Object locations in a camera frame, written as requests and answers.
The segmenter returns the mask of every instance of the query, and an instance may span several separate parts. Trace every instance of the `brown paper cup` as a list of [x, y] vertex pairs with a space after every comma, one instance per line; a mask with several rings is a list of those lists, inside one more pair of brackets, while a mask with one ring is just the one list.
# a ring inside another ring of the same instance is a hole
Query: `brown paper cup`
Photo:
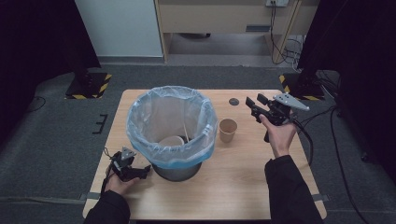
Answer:
[[233, 135], [236, 132], [238, 125], [233, 119], [223, 119], [219, 124], [220, 140], [224, 143], [229, 143], [233, 140]]

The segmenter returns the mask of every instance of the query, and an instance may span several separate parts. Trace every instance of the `desk drawer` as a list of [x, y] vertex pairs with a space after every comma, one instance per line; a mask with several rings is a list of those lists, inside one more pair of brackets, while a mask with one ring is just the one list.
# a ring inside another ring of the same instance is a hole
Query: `desk drawer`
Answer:
[[[289, 25], [294, 0], [276, 9], [274, 34]], [[272, 9], [265, 0], [158, 0], [163, 33], [240, 34], [248, 25], [269, 27]]]

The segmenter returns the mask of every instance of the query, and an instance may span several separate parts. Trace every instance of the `person's left hand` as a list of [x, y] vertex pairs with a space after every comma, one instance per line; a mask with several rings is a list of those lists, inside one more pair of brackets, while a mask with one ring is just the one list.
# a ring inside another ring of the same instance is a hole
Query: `person's left hand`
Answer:
[[126, 192], [128, 191], [128, 188], [130, 188], [132, 185], [134, 185], [135, 183], [137, 183], [140, 178], [136, 177], [132, 180], [129, 180], [127, 182], [123, 182], [122, 180], [120, 180], [120, 178], [114, 174], [114, 172], [112, 170], [110, 170], [110, 178], [108, 179], [106, 188], [105, 188], [105, 192], [108, 190], [112, 190], [116, 193], [118, 193], [121, 196], [124, 196], [126, 194]]

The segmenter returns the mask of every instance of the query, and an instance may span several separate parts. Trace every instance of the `gray carpet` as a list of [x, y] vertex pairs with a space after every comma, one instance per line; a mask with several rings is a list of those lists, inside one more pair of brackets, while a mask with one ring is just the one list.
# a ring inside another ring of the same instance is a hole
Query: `gray carpet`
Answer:
[[[29, 110], [0, 149], [0, 197], [73, 199], [91, 187], [103, 147], [124, 90], [180, 85], [194, 89], [278, 89], [278, 76], [291, 68], [204, 66], [116, 66], [103, 98], [65, 100], [73, 75], [65, 74], [37, 87]], [[300, 120], [334, 105], [308, 102], [311, 111]], [[108, 118], [101, 134], [96, 122]], [[376, 164], [361, 161], [361, 151], [344, 121], [334, 116], [334, 129], [352, 196], [369, 223], [396, 223], [395, 186]], [[332, 199], [325, 203], [325, 223], [362, 223], [347, 197], [330, 129], [330, 113], [310, 122], [315, 154], [311, 166], [319, 191]], [[308, 143], [300, 136], [306, 155]], [[82, 223], [83, 204], [0, 203], [0, 223]]]

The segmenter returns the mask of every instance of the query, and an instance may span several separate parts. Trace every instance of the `black jacket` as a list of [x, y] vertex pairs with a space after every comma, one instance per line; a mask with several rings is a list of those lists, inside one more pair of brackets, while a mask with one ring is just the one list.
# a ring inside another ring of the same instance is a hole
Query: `black jacket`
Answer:
[[[297, 166], [291, 156], [270, 160], [265, 165], [274, 224], [323, 223]], [[128, 223], [128, 203], [117, 193], [107, 191], [85, 219], [86, 224]]]

